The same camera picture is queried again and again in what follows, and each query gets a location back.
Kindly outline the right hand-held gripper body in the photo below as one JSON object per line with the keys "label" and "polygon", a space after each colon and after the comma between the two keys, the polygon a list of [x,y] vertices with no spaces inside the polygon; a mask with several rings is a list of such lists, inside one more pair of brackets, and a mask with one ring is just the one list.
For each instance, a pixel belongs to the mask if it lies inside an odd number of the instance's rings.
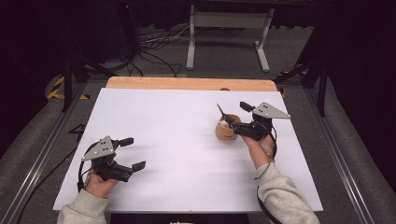
{"label": "right hand-held gripper body", "polygon": [[261,103],[254,106],[252,121],[250,123],[234,122],[233,132],[235,134],[250,137],[256,141],[263,139],[266,135],[272,134],[272,119],[290,119],[290,115],[268,104]]}

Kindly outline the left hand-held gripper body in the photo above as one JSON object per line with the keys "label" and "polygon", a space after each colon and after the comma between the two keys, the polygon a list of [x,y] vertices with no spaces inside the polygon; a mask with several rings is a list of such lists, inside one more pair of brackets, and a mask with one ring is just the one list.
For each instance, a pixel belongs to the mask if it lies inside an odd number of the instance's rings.
{"label": "left hand-held gripper body", "polygon": [[131,167],[119,165],[114,161],[120,140],[112,140],[109,136],[92,144],[81,158],[81,163],[92,162],[93,171],[103,180],[116,179],[127,182],[132,175]]}

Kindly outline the tan wooden cup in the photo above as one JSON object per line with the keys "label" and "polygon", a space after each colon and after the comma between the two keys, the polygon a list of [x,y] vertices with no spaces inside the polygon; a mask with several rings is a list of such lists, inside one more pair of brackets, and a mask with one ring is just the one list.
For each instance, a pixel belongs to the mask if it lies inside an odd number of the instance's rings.
{"label": "tan wooden cup", "polygon": [[233,141],[233,140],[235,140],[236,139],[236,137],[237,137],[237,135],[233,132],[233,129],[232,128],[222,128],[222,127],[220,127],[219,126],[219,123],[220,122],[226,122],[226,121],[224,121],[221,117],[220,117],[220,119],[219,119],[219,122],[218,122],[218,124],[217,124],[217,126],[216,126],[216,129],[215,129],[215,134],[216,134],[216,137],[219,139],[219,140],[223,140],[223,141]]}

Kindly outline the person's left hand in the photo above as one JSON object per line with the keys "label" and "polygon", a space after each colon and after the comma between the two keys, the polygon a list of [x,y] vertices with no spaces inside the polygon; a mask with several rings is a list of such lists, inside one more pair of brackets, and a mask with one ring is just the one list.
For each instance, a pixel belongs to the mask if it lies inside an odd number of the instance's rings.
{"label": "person's left hand", "polygon": [[116,179],[103,180],[101,176],[90,170],[87,174],[85,190],[98,198],[106,199],[108,193],[118,183],[119,180]]}

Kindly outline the person's right hand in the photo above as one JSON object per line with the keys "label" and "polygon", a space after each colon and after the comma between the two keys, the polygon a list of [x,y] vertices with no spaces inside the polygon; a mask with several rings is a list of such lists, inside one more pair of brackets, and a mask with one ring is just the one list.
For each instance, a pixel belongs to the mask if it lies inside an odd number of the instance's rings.
{"label": "person's right hand", "polygon": [[255,141],[246,136],[243,136],[242,139],[247,145],[250,158],[256,169],[266,163],[274,161],[275,143],[269,135],[265,136],[260,141]]}

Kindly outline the white table board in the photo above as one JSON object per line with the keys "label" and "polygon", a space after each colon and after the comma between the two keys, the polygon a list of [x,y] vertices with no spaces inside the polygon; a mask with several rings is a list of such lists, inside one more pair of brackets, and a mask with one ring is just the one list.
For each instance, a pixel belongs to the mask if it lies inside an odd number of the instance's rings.
{"label": "white table board", "polygon": [[145,161],[144,170],[109,194],[113,213],[250,213],[259,211],[255,169],[241,139],[221,141],[215,127],[221,114],[249,122],[240,108],[266,102],[284,110],[277,91],[100,90],[76,154],[53,205],[59,210],[78,194],[78,171],[87,148],[110,136],[132,137],[117,149],[125,166]]}

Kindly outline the wooden table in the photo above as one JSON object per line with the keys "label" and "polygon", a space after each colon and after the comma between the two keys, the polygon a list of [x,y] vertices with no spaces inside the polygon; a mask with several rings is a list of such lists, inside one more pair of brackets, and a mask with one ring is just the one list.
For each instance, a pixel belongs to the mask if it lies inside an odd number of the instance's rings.
{"label": "wooden table", "polygon": [[277,91],[272,80],[192,77],[111,77],[110,89]]}

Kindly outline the black tripod stand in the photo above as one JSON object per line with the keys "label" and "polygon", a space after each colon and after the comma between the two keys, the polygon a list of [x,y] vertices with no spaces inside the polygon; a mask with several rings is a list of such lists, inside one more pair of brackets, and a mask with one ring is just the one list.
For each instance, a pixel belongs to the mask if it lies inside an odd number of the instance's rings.
{"label": "black tripod stand", "polygon": [[318,82],[318,98],[317,98],[317,108],[319,114],[325,116],[325,95],[327,88],[327,78],[328,70],[323,59],[316,59],[308,63],[303,63],[290,70],[284,75],[277,76],[274,79],[275,84],[280,84],[298,74],[306,72],[304,77],[301,79],[301,85],[304,89],[312,89],[314,84]]}
{"label": "black tripod stand", "polygon": [[68,54],[64,59],[64,66],[62,75],[64,76],[64,107],[63,112],[66,112],[73,103],[73,92],[72,92],[72,76],[75,76],[79,82],[86,82],[89,78],[85,71],[84,65],[87,64],[100,74],[104,74],[107,77],[115,77],[116,74],[110,70],[104,68],[98,63],[84,58],[77,53]]}

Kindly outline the yellow black floor tape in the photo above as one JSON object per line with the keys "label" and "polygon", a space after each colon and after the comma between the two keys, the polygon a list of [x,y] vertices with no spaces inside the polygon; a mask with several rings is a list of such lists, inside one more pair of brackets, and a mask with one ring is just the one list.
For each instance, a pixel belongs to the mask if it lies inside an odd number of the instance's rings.
{"label": "yellow black floor tape", "polygon": [[47,98],[48,99],[65,99],[65,95],[63,93],[59,93],[59,89],[61,85],[64,83],[64,76],[59,76],[55,81],[51,91],[49,92]]}

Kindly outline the white metal stand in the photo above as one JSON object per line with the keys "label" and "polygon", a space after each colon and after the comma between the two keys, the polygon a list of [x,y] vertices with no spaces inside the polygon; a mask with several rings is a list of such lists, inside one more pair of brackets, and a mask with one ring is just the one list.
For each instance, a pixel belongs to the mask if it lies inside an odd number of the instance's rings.
{"label": "white metal stand", "polygon": [[238,29],[261,29],[260,40],[254,42],[259,62],[263,72],[269,72],[270,66],[267,61],[263,46],[268,35],[275,10],[270,8],[265,13],[236,13],[236,12],[203,12],[197,11],[195,5],[190,10],[190,39],[187,53],[186,68],[194,68],[195,56],[195,28],[238,28]]}

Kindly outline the black computer tower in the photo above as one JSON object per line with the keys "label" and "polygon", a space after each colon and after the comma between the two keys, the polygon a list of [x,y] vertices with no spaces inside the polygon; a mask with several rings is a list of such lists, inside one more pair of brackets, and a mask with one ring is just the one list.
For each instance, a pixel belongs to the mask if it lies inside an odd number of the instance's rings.
{"label": "black computer tower", "polygon": [[119,14],[120,23],[124,33],[125,42],[128,49],[128,55],[134,57],[139,51],[139,40],[134,22],[134,15],[132,14],[132,7],[127,0],[120,0]]}

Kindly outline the aluminium rail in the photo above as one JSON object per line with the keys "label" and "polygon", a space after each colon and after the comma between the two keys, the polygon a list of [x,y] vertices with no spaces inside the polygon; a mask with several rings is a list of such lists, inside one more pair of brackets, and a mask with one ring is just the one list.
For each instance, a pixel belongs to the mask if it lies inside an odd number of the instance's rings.
{"label": "aluminium rail", "polygon": [[315,92],[310,89],[304,89],[307,101],[309,102],[320,129],[323,131],[327,143],[329,145],[329,151],[332,157],[332,161],[336,167],[337,173],[343,182],[346,189],[346,193],[351,201],[354,210],[358,216],[360,224],[375,224],[372,215],[361,195],[358,185],[356,184],[355,178],[349,170],[347,162],[342,155],[340,147],[338,146],[334,135],[332,134],[331,127],[325,117],[321,116],[321,113],[317,107],[317,97]]}
{"label": "aluminium rail", "polygon": [[27,175],[23,179],[19,190],[13,201],[10,203],[4,216],[0,219],[0,224],[17,224],[18,218],[24,211],[24,206],[30,201],[30,197],[33,195],[35,185],[37,184],[56,143],[59,140],[61,130],[66,124],[71,111],[74,109],[78,102],[80,95],[85,91],[86,84],[79,83],[72,91],[72,95],[69,97],[71,102],[64,112],[61,112],[58,119],[56,120],[45,144],[40,149],[39,153],[35,156],[35,162],[30,167]]}

